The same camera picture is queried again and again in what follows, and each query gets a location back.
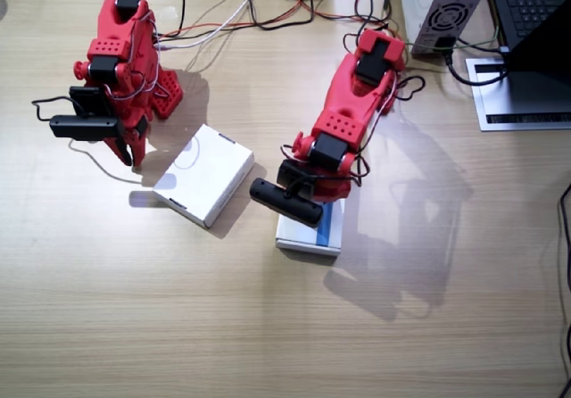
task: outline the white cardboard box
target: white cardboard box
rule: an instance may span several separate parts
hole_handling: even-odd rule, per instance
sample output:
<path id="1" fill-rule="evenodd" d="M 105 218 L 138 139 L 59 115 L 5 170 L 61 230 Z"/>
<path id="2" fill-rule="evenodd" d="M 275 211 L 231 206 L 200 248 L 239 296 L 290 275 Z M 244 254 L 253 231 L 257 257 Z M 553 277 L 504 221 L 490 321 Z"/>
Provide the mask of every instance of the white cardboard box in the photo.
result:
<path id="1" fill-rule="evenodd" d="M 323 218 L 317 228 L 280 215 L 276 247 L 305 253 L 337 256 L 341 253 L 345 200 L 323 205 Z"/>
<path id="2" fill-rule="evenodd" d="M 209 228 L 253 166 L 252 151 L 203 124 L 153 192 Z"/>

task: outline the robotic arm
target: robotic arm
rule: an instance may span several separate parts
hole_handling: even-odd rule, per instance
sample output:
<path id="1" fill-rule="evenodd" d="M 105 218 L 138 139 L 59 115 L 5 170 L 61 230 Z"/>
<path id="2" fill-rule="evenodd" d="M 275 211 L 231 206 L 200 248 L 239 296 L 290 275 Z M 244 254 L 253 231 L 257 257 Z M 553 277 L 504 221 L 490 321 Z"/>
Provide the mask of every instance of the robotic arm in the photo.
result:
<path id="1" fill-rule="evenodd" d="M 70 87 L 76 115 L 54 116 L 54 135 L 103 140 L 123 163 L 139 166 L 152 110 L 165 120 L 183 96 L 175 71 L 159 64 L 156 35 L 145 0 L 105 0 L 88 61 L 73 66 L 75 77 L 86 81 L 83 87 Z"/>
<path id="2" fill-rule="evenodd" d="M 403 51 L 399 39 L 365 30 L 355 53 L 347 54 L 335 73 L 311 134 L 300 132 L 292 146 L 294 157 L 282 162 L 277 174 L 281 187 L 257 178 L 251 198 L 309 227 L 316 227 L 323 214 L 315 202 L 346 198 L 351 182 L 359 184 L 362 177 L 352 172 L 352 165 L 360 161 L 368 124 L 376 111 L 378 120 L 393 107 Z"/>

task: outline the black laptop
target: black laptop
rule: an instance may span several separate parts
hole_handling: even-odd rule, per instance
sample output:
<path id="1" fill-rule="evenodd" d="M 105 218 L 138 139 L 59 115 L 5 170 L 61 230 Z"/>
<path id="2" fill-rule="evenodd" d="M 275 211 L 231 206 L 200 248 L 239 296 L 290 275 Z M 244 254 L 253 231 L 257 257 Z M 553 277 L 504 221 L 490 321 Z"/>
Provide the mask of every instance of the black laptop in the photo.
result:
<path id="1" fill-rule="evenodd" d="M 489 0 L 512 70 L 570 70 L 571 0 Z"/>

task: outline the table surface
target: table surface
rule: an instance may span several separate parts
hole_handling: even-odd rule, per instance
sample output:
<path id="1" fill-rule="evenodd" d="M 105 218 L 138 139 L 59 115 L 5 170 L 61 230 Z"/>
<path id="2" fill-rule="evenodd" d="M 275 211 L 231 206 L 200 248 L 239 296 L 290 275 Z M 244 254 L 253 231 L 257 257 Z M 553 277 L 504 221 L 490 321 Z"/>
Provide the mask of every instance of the table surface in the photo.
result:
<path id="1" fill-rule="evenodd" d="M 77 84 L 102 1 L 0 0 L 0 396 L 559 394 L 567 132 L 481 133 L 470 89 L 440 61 L 410 59 L 427 88 L 378 126 L 343 254 L 281 252 L 277 215 L 249 183 L 273 180 L 278 146 L 310 130 L 358 24 L 247 29 L 164 53 L 185 98 L 153 123 L 133 172 L 103 144 L 54 138 L 30 104 Z M 180 0 L 148 1 L 160 31 L 177 27 Z M 220 1 L 187 0 L 186 21 Z M 260 20 L 292 5 L 255 3 Z M 321 7 L 350 13 L 352 0 Z M 483 1 L 464 38 L 492 33 Z M 150 196 L 204 122 L 257 162 L 209 231 Z"/>

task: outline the fan grille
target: fan grille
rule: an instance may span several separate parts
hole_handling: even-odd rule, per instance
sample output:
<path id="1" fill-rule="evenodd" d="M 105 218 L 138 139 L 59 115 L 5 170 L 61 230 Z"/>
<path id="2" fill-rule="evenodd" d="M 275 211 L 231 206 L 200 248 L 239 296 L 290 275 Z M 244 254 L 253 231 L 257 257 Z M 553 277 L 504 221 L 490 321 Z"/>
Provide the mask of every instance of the fan grille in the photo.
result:
<path id="1" fill-rule="evenodd" d="M 445 4 L 435 10 L 428 19 L 431 30 L 444 32 L 459 28 L 468 18 L 468 8 L 464 4 Z"/>

